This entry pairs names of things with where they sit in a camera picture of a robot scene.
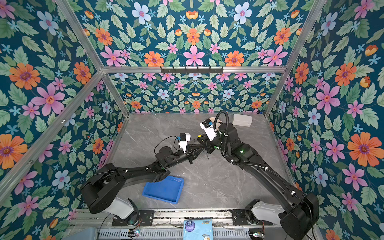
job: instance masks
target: blue plastic tray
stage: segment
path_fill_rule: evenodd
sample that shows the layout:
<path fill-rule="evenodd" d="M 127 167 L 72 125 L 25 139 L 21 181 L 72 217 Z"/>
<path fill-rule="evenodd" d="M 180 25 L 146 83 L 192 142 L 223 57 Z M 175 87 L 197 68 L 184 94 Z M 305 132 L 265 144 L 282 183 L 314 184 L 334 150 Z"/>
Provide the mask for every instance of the blue plastic tray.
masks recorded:
<path fill-rule="evenodd" d="M 143 196 L 177 204 L 183 186 L 184 179 L 167 176 L 160 182 L 148 182 L 144 187 Z"/>

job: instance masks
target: orange flower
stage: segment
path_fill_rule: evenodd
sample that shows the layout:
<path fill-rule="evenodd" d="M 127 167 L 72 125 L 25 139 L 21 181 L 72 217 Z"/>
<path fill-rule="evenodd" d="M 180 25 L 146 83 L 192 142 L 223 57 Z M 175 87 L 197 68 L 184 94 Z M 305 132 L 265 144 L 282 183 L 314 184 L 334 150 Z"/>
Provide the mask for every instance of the orange flower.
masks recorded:
<path fill-rule="evenodd" d="M 140 109 L 141 108 L 141 103 L 137 102 L 137 101 L 132 101 L 131 102 L 131 105 L 133 108 L 135 109 Z"/>
<path fill-rule="evenodd" d="M 234 51 L 233 53 L 228 53 L 228 57 L 225 58 L 227 67 L 240 67 L 241 63 L 244 62 L 244 54 L 239 53 L 239 51 Z"/>
<path fill-rule="evenodd" d="M 286 143 L 287 149 L 292 152 L 295 149 L 295 143 L 293 142 L 293 139 L 288 138 Z"/>
<path fill-rule="evenodd" d="M 9 71 L 12 73 L 9 78 L 12 82 L 16 82 L 15 85 L 19 88 L 25 87 L 26 90 L 31 90 L 40 82 L 38 77 L 40 73 L 33 69 L 32 65 L 27 64 L 25 66 L 24 63 L 18 63 L 17 68 L 12 67 Z"/>
<path fill-rule="evenodd" d="M 261 107 L 262 106 L 262 102 L 261 101 L 255 101 L 255 102 L 253 102 L 252 103 L 252 108 L 259 108 L 259 107 Z"/>
<path fill-rule="evenodd" d="M 211 34 L 212 34 L 212 33 L 211 33 L 211 30 L 209 30 L 209 29 L 207 29 L 207 28 L 204 30 L 204 35 L 205 35 L 205 36 L 210 36 Z"/>
<path fill-rule="evenodd" d="M 101 140 L 101 138 L 95 140 L 95 143 L 93 144 L 93 149 L 92 149 L 92 151 L 93 151 L 95 154 L 99 154 L 99 153 L 101 153 L 101 150 L 102 150 L 103 147 L 104 147 L 104 143 L 103 143 L 103 142 L 104 142 L 104 141 Z"/>
<path fill-rule="evenodd" d="M 384 149 L 378 148 L 381 146 L 381 141 L 377 137 L 371 138 L 371 134 L 362 132 L 359 136 L 357 133 L 351 137 L 352 142 L 348 142 L 348 149 L 352 150 L 349 153 L 353 160 L 358 159 L 358 164 L 364 167 L 367 162 L 372 166 L 379 165 L 379 160 L 384 158 Z"/>
<path fill-rule="evenodd" d="M 49 224 L 49 227 L 50 227 L 50 228 L 54 228 L 54 227 L 56 227 L 58 220 L 59 220 L 58 218 L 55 218 L 55 219 Z"/>
<path fill-rule="evenodd" d="M 93 13 L 91 13 L 90 11 L 85 11 L 84 13 L 85 13 L 85 15 L 86 15 L 89 19 L 93 19 Z"/>
<path fill-rule="evenodd" d="M 112 45 L 113 39 L 111 37 L 111 34 L 108 31 L 105 31 L 103 28 L 97 28 L 95 35 L 98 38 L 99 42 L 103 43 L 104 45 Z"/>
<path fill-rule="evenodd" d="M 275 44 L 283 45 L 286 41 L 288 41 L 288 38 L 291 36 L 291 29 L 290 28 L 282 28 L 281 31 L 277 31 L 276 36 L 273 38 L 275 41 Z"/>
<path fill-rule="evenodd" d="M 296 188 L 299 189 L 300 191 L 303 191 L 303 189 L 300 187 L 298 183 L 296 183 Z"/>
<path fill-rule="evenodd" d="M 298 66 L 296 69 L 296 73 L 295 73 L 296 83 L 303 84 L 303 82 L 307 80 L 307 74 L 309 72 L 310 70 L 308 69 L 308 64 L 301 63 L 300 66 Z"/>
<path fill-rule="evenodd" d="M 118 125 L 118 132 L 120 132 L 121 127 L 122 127 L 122 122 L 120 122 Z"/>
<path fill-rule="evenodd" d="M 299 15 L 299 10 L 295 10 L 295 11 L 293 11 L 292 13 L 291 13 L 291 18 L 295 18 L 295 17 L 297 17 L 297 15 Z"/>
<path fill-rule="evenodd" d="M 76 74 L 77 81 L 82 84 L 87 84 L 89 79 L 91 78 L 91 73 L 89 72 L 88 66 L 86 66 L 83 62 L 75 63 L 76 68 L 73 69 L 74 74 Z"/>
<path fill-rule="evenodd" d="M 185 15 L 187 16 L 188 19 L 197 19 L 197 17 L 199 16 L 199 12 L 197 11 L 187 11 L 185 12 Z"/>
<path fill-rule="evenodd" d="M 181 29 L 176 29 L 176 31 L 175 31 L 175 35 L 176 36 L 181 36 Z"/>
<path fill-rule="evenodd" d="M 26 144 L 22 144 L 24 139 L 15 136 L 12 139 L 11 134 L 0 135 L 0 164 L 3 169 L 11 168 L 14 166 L 14 161 L 18 162 L 23 154 L 28 150 Z"/>
<path fill-rule="evenodd" d="M 332 229 L 327 229 L 325 237 L 327 240 L 340 240 L 339 235 L 337 235 Z"/>
<path fill-rule="evenodd" d="M 197 32 L 195 28 L 191 28 L 189 30 L 189 33 L 187 33 L 187 38 L 188 38 L 187 40 L 192 45 L 196 45 L 196 43 L 200 41 L 199 37 L 200 37 L 200 34 Z"/>
<path fill-rule="evenodd" d="M 149 51 L 149 54 L 144 55 L 144 62 L 148 64 L 148 67 L 162 67 L 164 66 L 164 59 L 161 58 L 160 53 L 155 53 L 154 51 Z"/>
<path fill-rule="evenodd" d="M 349 81 L 352 81 L 356 77 L 356 67 L 352 67 L 353 63 L 348 63 L 341 65 L 340 69 L 337 69 L 335 77 L 335 81 L 337 82 L 337 85 L 344 86 L 349 85 Z"/>
<path fill-rule="evenodd" d="M 363 88 L 369 88 L 370 85 L 371 79 L 368 76 L 365 76 L 360 80 L 360 86 L 362 86 Z"/>
<path fill-rule="evenodd" d="M 374 54 L 379 48 L 376 46 L 376 45 L 369 45 L 366 49 L 365 49 L 365 55 L 366 56 L 370 56 L 372 54 Z"/>
<path fill-rule="evenodd" d="M 199 107 L 201 107 L 201 103 L 200 103 L 199 101 L 194 101 L 194 102 L 192 103 L 192 106 L 193 106 L 194 108 L 198 109 Z"/>

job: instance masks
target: metal bar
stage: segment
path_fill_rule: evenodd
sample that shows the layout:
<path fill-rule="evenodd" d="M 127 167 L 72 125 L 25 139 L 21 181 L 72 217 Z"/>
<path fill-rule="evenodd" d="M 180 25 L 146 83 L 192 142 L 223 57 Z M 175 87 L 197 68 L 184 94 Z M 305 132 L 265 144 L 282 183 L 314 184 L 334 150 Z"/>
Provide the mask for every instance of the metal bar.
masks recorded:
<path fill-rule="evenodd" d="M 304 47 L 305 41 L 308 38 L 309 33 L 312 31 L 312 28 L 319 17 L 319 14 L 321 13 L 321 9 L 323 8 L 324 4 L 327 2 L 327 0 L 314 0 L 314 3 L 312 5 L 312 8 L 310 12 L 308 13 L 308 17 L 305 20 L 305 23 L 303 25 L 303 28 L 301 30 L 301 34 L 299 38 L 296 41 L 295 46 L 293 47 L 293 50 L 288 58 L 287 65 L 286 65 L 286 71 L 283 73 L 283 75 L 280 77 L 279 82 L 277 83 L 275 90 L 269 100 L 268 108 L 265 111 L 265 116 L 268 116 L 269 113 L 272 110 L 273 105 L 276 103 L 276 100 L 282 91 L 284 87 L 285 81 L 288 79 L 289 75 L 292 72 L 293 65 L 297 61 L 297 58 L 299 57 L 299 54 L 301 52 L 301 49 Z"/>
<path fill-rule="evenodd" d="M 162 70 L 168 73 L 173 73 L 175 70 L 180 72 L 184 70 L 185 72 L 189 70 L 196 70 L 195 73 L 199 73 L 199 70 L 204 70 L 206 72 L 209 67 L 129 67 L 129 66 L 121 66 L 121 67 L 103 67 L 103 73 L 161 73 Z M 211 67 L 211 72 L 213 73 L 216 70 L 223 69 L 224 73 L 284 73 L 286 70 L 285 66 L 255 66 L 255 67 Z"/>
<path fill-rule="evenodd" d="M 82 27 L 73 9 L 71 8 L 71 5 L 68 3 L 67 0 L 56 0 L 55 2 L 63 13 L 72 31 L 78 38 L 80 44 L 83 46 L 85 52 L 88 54 L 88 57 L 92 61 L 96 70 L 100 71 L 104 65 L 101 62 L 95 48 L 93 48 L 89 38 L 87 37 L 87 35 L 85 35 L 84 28 Z"/>
<path fill-rule="evenodd" d="M 107 88 L 109 89 L 111 96 L 116 101 L 116 104 L 119 106 L 120 111 L 122 111 L 123 116 L 128 117 L 128 115 L 129 115 L 128 109 L 125 106 L 125 104 L 121 98 L 120 93 L 118 92 L 117 88 L 113 84 L 112 79 L 109 76 L 109 74 L 104 74 L 103 81 L 104 81 L 105 85 L 107 86 Z"/>
<path fill-rule="evenodd" d="M 72 99 L 72 101 L 64 108 L 64 110 L 56 117 L 53 123 L 45 130 L 36 142 L 28 149 L 24 156 L 15 164 L 0 182 L 0 205 L 9 196 L 12 190 L 20 182 L 29 171 L 31 166 L 45 151 L 47 145 L 59 133 L 64 123 L 69 120 L 72 114 L 84 102 L 88 94 L 96 87 L 97 83 L 102 77 L 100 71 L 96 72 L 89 82 L 79 91 L 79 93 Z"/>

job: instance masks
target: blue package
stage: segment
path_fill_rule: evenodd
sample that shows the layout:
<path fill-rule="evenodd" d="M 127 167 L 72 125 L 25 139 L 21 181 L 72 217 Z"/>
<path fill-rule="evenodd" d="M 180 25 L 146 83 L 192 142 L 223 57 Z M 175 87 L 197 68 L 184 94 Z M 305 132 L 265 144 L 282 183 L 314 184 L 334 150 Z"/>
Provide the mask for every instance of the blue package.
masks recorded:
<path fill-rule="evenodd" d="M 183 240 L 213 240 L 212 219 L 184 221 Z"/>

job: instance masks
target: ventilation grille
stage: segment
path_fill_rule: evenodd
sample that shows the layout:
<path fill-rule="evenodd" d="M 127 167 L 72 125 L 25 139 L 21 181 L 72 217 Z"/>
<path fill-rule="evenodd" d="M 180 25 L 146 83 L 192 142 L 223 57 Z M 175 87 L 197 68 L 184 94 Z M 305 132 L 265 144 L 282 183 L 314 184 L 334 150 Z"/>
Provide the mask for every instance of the ventilation grille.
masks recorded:
<path fill-rule="evenodd" d="M 99 239 L 131 239 L 129 229 L 101 229 Z M 249 239 L 249 231 L 214 229 L 214 238 L 220 239 Z M 183 239 L 182 229 L 141 229 L 140 235 L 134 237 L 140 239 Z"/>

